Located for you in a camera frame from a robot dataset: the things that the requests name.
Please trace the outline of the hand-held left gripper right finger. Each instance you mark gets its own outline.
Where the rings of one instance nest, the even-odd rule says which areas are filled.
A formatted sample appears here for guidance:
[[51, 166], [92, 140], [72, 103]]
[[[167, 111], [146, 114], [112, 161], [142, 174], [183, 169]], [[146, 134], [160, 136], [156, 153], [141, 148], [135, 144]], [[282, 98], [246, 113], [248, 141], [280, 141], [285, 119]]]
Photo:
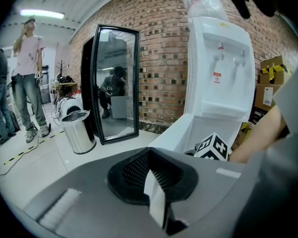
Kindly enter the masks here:
[[157, 150], [192, 166], [198, 174], [198, 183], [191, 195], [171, 204], [175, 218], [187, 224], [178, 235], [232, 235], [256, 184], [261, 154], [241, 164]]

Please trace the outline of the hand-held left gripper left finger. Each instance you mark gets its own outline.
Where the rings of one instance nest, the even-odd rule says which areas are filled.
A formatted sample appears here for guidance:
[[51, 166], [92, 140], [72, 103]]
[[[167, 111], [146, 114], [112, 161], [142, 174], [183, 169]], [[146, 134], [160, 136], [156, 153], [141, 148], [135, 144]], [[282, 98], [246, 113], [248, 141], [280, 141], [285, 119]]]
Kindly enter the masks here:
[[39, 192], [25, 207], [36, 222], [63, 199], [68, 189], [80, 194], [67, 213], [54, 219], [53, 232], [64, 238], [162, 238], [163, 230], [145, 205], [127, 204], [107, 185], [109, 169], [138, 149], [83, 164]]

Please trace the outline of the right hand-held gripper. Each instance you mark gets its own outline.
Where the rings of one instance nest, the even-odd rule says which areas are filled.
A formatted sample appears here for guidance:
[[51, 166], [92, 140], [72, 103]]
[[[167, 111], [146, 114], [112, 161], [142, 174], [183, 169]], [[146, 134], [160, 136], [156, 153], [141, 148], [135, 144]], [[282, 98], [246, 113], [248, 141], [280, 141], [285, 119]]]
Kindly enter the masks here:
[[214, 132], [204, 138], [201, 143], [197, 143], [193, 150], [186, 151], [185, 155], [209, 160], [227, 161], [228, 146]]

